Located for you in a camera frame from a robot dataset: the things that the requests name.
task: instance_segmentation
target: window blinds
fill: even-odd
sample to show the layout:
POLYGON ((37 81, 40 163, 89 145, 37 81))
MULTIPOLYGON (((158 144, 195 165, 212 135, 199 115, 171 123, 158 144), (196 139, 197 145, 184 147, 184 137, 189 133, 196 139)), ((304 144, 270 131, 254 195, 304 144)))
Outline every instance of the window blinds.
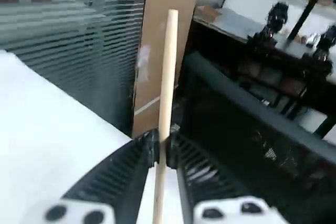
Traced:
POLYGON ((0 0, 0 46, 130 133, 144 0, 0 0))

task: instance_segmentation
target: wooden stick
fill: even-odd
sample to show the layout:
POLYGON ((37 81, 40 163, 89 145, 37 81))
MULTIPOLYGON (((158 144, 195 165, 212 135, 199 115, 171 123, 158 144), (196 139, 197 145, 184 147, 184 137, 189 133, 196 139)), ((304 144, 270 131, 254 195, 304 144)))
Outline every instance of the wooden stick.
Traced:
POLYGON ((160 163, 156 167, 153 224, 162 223, 164 175, 166 169, 165 140, 170 134, 170 124, 172 118, 178 22, 178 11, 170 9, 168 12, 163 51, 159 115, 160 163))

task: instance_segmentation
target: cardboard box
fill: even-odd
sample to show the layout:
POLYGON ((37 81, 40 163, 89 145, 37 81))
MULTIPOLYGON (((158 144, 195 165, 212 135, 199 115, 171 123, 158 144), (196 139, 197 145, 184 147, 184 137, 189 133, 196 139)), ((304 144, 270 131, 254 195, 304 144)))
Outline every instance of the cardboard box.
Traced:
POLYGON ((203 5, 195 8, 194 15, 209 23, 212 23, 216 20, 217 17, 221 15, 221 13, 212 8, 210 5, 203 5))

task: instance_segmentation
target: white table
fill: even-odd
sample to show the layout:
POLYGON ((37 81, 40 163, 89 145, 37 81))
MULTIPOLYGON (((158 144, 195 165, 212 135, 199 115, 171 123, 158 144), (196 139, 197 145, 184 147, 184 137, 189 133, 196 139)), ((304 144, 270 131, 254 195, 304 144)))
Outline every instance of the white table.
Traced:
MULTIPOLYGON (((18 224, 29 206, 61 197, 130 140, 15 55, 0 52, 0 223, 18 224)), ((152 221, 154 181, 152 168, 138 223, 152 221)), ((167 170, 165 185, 163 223, 182 224, 175 171, 167 170)))

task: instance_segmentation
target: black screw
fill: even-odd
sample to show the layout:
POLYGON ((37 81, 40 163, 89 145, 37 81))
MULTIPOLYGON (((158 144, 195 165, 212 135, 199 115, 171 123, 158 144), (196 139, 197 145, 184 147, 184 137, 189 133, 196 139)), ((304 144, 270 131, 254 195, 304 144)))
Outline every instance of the black screw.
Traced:
POLYGON ((84 217, 84 224, 101 224, 104 214, 101 211, 92 211, 84 217))
POLYGON ((66 212, 67 212, 67 208, 65 206, 60 206, 60 205, 54 206, 47 211, 45 215, 45 219, 48 221, 60 220, 61 218, 63 218, 66 212))
POLYGON ((252 202, 242 204, 241 212, 244 214, 260 214, 262 209, 252 202))
POLYGON ((216 208, 207 208, 203 211, 202 217, 206 219, 219 219, 223 218, 224 214, 216 208))

